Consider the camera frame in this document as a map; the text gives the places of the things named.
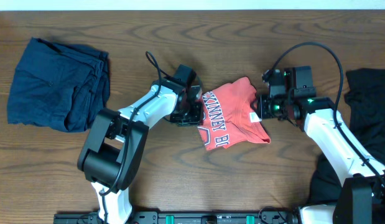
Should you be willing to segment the red orange t-shirt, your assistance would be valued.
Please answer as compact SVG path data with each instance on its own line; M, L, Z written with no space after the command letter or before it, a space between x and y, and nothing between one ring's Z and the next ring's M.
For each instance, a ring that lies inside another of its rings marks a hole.
M240 142L269 144L261 119L251 108L256 89L249 78L226 83L202 95L203 121L198 127L205 149L228 148Z

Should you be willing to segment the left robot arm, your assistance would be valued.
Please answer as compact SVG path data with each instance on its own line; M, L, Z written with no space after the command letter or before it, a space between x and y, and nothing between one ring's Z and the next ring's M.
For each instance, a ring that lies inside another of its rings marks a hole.
M199 126L202 85L196 72L180 65L159 78L135 103L97 114L77 161L98 197L98 223L126 223L132 213L129 186L139 169L149 130L162 118L177 126Z

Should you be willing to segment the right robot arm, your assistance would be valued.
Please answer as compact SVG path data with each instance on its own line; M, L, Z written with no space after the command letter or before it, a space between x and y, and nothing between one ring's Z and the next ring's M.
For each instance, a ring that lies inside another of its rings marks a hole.
M373 157L344 123L329 97L317 97L309 66L268 70L269 93L251 107L259 119L288 120L322 150L341 184L335 203L305 205L289 223L373 223L374 203L385 203L385 165Z

